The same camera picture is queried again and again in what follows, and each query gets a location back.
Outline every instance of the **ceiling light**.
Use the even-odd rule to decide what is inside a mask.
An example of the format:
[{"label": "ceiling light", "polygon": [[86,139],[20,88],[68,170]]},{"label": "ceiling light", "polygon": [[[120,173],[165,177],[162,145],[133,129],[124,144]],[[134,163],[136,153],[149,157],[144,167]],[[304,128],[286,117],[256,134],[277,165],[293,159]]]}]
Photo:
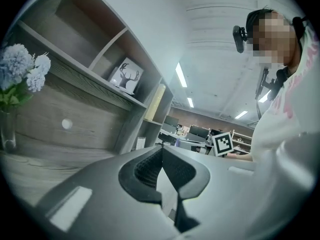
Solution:
[{"label": "ceiling light", "polygon": [[248,111],[243,111],[241,114],[237,115],[234,119],[239,119],[240,117],[243,117]]},{"label": "ceiling light", "polygon": [[182,87],[187,87],[186,79],[185,79],[184,73],[182,72],[180,63],[178,63],[178,65],[176,65],[175,72],[177,73],[177,75],[179,77],[179,80],[181,82]]},{"label": "ceiling light", "polygon": [[192,102],[192,98],[187,98],[191,108],[194,108],[194,104]]},{"label": "ceiling light", "polygon": [[268,91],[268,92],[266,93],[266,95],[264,95],[261,99],[259,99],[259,102],[264,103],[265,101],[267,101],[267,100],[268,100],[268,94],[269,94],[270,92],[271,92],[271,90]]}]

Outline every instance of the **deer silhouette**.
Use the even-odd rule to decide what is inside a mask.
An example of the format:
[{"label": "deer silhouette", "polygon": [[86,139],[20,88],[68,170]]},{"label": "deer silhouette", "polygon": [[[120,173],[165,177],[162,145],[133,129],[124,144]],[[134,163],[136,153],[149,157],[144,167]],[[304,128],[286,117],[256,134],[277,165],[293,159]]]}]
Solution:
[{"label": "deer silhouette", "polygon": [[138,79],[139,79],[139,71],[136,72],[136,75],[135,75],[135,78],[134,78],[134,79],[131,79],[131,74],[130,74],[129,78],[126,78],[126,72],[124,73],[124,69],[126,68],[127,65],[129,65],[129,63],[123,63],[123,64],[121,65],[120,69],[119,69],[120,72],[121,72],[121,73],[120,73],[120,74],[121,74],[120,77],[122,78],[119,86],[122,87],[122,88],[127,88],[126,86],[127,86],[127,83],[128,83],[129,81],[134,81],[134,82],[136,82],[136,81],[138,81]]}]

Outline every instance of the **ceiling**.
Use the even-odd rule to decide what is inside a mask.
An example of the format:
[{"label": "ceiling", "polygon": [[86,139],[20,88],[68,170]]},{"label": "ceiling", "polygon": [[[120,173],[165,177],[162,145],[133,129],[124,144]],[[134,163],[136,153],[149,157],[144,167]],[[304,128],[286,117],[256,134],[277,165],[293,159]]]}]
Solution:
[{"label": "ceiling", "polygon": [[[292,20],[303,16],[293,0],[178,0],[186,11],[189,40],[180,65],[187,83],[177,74],[170,89],[173,107],[249,126],[258,120],[255,93],[263,64],[249,51],[238,53],[232,35],[235,25],[244,27],[248,13],[269,6]],[[281,65],[272,65],[268,82]],[[187,98],[192,98],[190,108]],[[270,102],[259,103],[265,112]],[[248,111],[240,119],[234,119]]]}]

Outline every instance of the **glass vase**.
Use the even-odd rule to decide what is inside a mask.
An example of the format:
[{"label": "glass vase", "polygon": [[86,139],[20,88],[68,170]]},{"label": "glass vase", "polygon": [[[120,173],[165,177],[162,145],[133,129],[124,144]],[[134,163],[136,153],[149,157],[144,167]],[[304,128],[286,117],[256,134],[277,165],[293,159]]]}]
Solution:
[{"label": "glass vase", "polygon": [[1,145],[4,152],[12,154],[17,149],[16,144],[16,110],[0,110]]}]

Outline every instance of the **computer monitor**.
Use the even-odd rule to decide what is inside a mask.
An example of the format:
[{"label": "computer monitor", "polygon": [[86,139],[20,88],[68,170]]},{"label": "computer monitor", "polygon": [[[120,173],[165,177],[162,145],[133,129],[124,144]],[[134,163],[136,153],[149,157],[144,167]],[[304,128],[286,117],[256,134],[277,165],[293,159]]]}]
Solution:
[{"label": "computer monitor", "polygon": [[206,138],[209,134],[209,130],[198,127],[198,126],[191,125],[189,133],[197,135],[202,138]]},{"label": "computer monitor", "polygon": [[210,131],[210,134],[213,135],[213,136],[215,136],[215,135],[223,134],[223,131],[219,131],[219,130],[214,130],[214,129],[212,129],[212,130]]},{"label": "computer monitor", "polygon": [[164,123],[173,127],[177,127],[179,119],[167,115],[165,117]]}]

